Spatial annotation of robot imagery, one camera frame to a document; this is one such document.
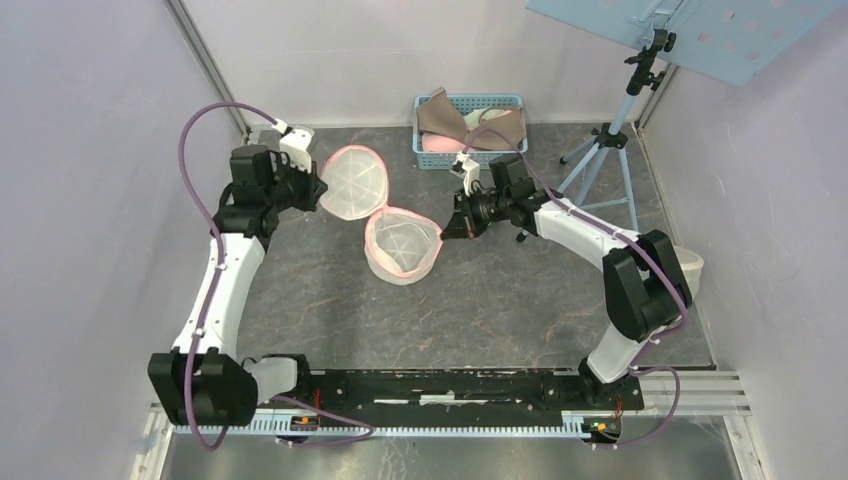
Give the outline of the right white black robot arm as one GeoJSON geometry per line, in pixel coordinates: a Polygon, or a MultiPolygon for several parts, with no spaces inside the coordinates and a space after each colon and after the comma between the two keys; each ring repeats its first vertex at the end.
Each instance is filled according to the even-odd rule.
{"type": "Polygon", "coordinates": [[[619,228],[540,187],[519,154],[491,163],[491,187],[482,185],[479,165],[465,153],[456,155],[451,170],[463,186],[454,194],[442,239],[478,238],[492,224],[508,221],[601,272],[610,325],[578,367],[577,392],[591,408],[606,406],[643,348],[688,319],[693,294],[671,239],[657,229],[619,228]]]}

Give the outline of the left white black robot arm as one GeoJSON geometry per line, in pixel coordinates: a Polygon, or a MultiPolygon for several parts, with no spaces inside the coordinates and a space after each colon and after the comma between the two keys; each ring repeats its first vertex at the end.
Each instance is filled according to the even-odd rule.
{"type": "Polygon", "coordinates": [[[246,426],[257,407],[277,395],[297,408],[314,394],[304,356],[269,354],[242,365],[236,346],[247,295],[280,213],[316,210],[327,186],[304,147],[237,147],[229,167],[231,181],[211,217],[209,261],[197,299],[171,349],[153,354],[147,367],[159,402],[178,426],[246,426]]]}

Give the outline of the white mesh laundry bag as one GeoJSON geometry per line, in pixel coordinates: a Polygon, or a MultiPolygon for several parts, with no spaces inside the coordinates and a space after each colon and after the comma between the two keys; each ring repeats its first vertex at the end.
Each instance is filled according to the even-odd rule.
{"type": "Polygon", "coordinates": [[[328,185],[319,200],[324,210],[340,220],[366,222],[364,254],[376,277],[405,286],[431,272],[443,245],[442,228],[388,203],[388,170],[376,151],[363,145],[340,148],[325,162],[321,179],[328,185]]]}

